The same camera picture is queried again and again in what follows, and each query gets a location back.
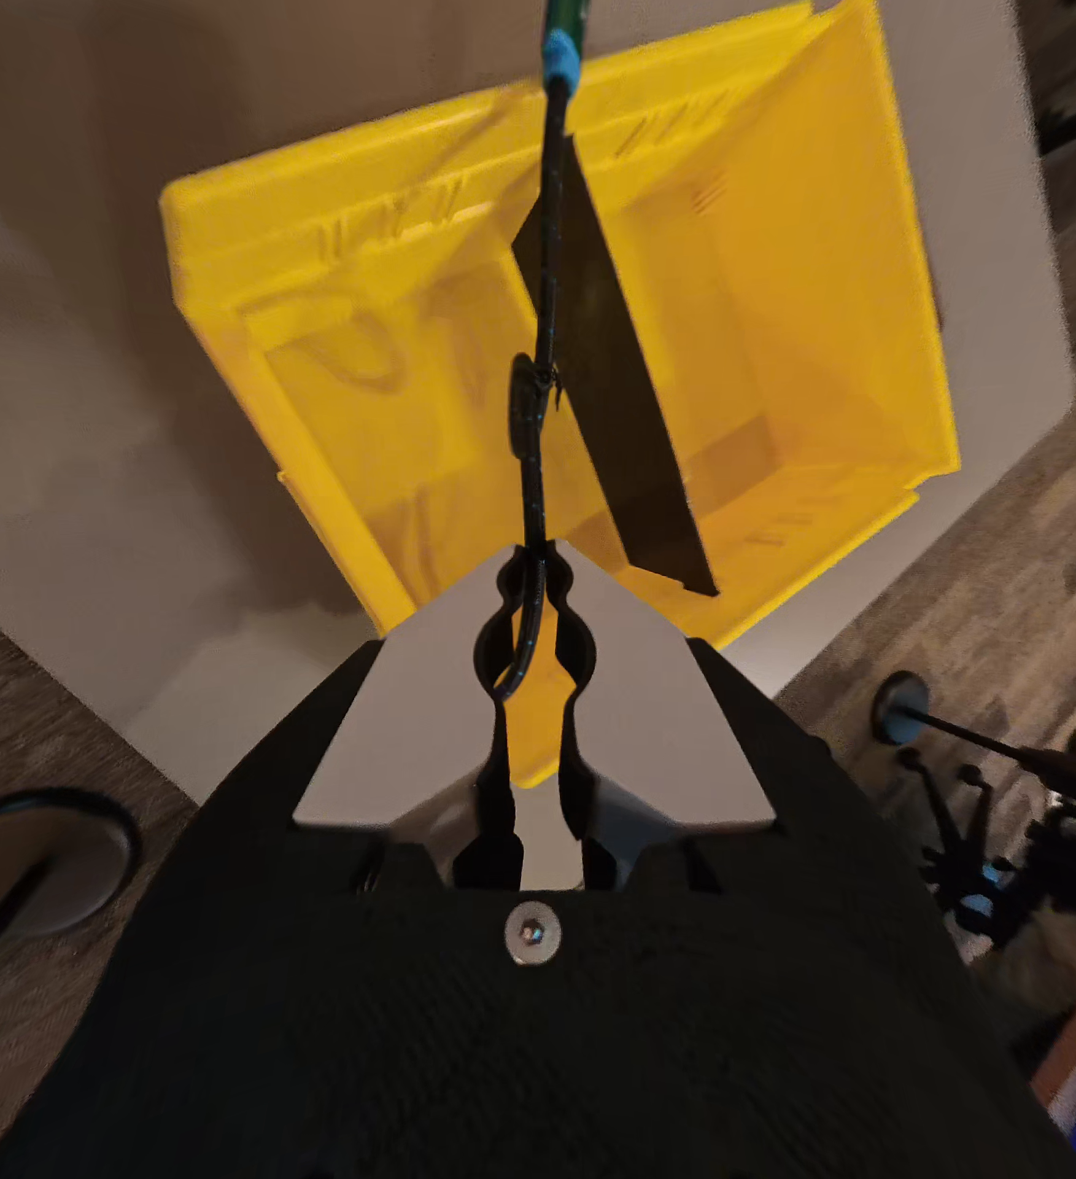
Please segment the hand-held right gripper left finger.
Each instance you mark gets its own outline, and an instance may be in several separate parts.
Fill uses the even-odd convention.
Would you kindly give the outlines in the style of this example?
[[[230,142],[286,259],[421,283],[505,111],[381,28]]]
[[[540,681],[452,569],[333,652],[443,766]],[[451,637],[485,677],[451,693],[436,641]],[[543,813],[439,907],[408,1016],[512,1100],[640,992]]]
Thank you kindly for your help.
[[[426,847],[436,862],[520,862],[503,703],[526,553],[494,554],[390,629],[292,820]]]

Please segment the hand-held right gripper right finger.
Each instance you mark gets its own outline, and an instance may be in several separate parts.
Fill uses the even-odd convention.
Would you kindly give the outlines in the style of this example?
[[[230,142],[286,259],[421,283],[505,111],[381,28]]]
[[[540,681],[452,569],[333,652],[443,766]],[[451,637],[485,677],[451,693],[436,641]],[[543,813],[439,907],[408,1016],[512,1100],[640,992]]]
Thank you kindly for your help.
[[[547,600],[573,688],[559,805],[585,868],[633,868],[647,849],[758,833],[777,818],[687,637],[564,542]]]

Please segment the yellow plastic bin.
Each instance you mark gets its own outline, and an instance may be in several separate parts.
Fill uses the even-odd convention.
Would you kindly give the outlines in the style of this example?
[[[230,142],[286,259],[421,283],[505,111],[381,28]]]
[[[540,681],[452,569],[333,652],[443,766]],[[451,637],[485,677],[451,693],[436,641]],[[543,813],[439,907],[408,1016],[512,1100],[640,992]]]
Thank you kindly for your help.
[[[162,191],[174,303],[381,634],[521,540],[543,108],[514,81]],[[567,393],[548,529],[722,649],[959,467],[878,7],[597,59],[566,135],[719,594],[623,560]]]

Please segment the black hdmi cable green plug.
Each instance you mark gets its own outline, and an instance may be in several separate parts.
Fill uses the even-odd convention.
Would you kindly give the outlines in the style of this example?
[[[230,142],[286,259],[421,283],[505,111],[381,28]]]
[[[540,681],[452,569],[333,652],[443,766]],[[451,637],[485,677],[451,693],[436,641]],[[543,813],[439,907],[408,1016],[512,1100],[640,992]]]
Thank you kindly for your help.
[[[564,129],[581,78],[588,3],[550,2],[541,46],[546,101],[538,184],[538,272],[532,357],[512,362],[509,389],[509,441],[519,461],[522,509],[520,622],[511,662],[493,689],[509,700],[522,685],[535,653],[547,581],[547,537],[541,435],[552,393],[559,395],[556,320],[561,241]]]

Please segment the black round base stand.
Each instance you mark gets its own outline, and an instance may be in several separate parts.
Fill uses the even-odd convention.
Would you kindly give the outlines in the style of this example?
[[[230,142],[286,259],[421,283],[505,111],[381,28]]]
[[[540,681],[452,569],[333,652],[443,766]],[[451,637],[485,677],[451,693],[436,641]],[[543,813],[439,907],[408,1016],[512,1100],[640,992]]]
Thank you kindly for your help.
[[[1076,803],[1076,753],[1005,745],[930,715],[928,703],[928,686],[919,675],[909,670],[889,675],[875,690],[869,707],[874,741],[900,747],[912,745],[924,730],[935,730],[1015,762],[1049,792]]]
[[[0,798],[0,944],[88,922],[132,882],[143,835],[119,803],[58,787]]]

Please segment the black bin divider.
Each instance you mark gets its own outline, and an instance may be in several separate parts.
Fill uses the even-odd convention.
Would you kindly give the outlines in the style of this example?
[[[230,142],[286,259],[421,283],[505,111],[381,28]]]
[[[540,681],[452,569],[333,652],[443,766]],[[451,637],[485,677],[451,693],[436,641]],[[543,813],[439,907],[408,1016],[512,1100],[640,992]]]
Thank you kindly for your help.
[[[717,597],[698,525],[574,149],[562,150],[555,362],[631,568]]]

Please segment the black office chair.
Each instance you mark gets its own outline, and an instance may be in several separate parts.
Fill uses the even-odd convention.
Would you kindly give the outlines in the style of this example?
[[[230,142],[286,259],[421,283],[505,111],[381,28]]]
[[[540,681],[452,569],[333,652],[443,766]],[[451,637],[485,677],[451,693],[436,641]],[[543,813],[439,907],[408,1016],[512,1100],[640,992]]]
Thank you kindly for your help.
[[[997,856],[988,847],[994,790],[976,766],[956,774],[977,793],[959,828],[920,752],[902,747],[896,761],[920,779],[937,830],[937,845],[922,847],[919,871],[940,914],[995,950],[1046,911],[1076,916],[1076,802],[1061,798],[1031,820],[1015,859]]]

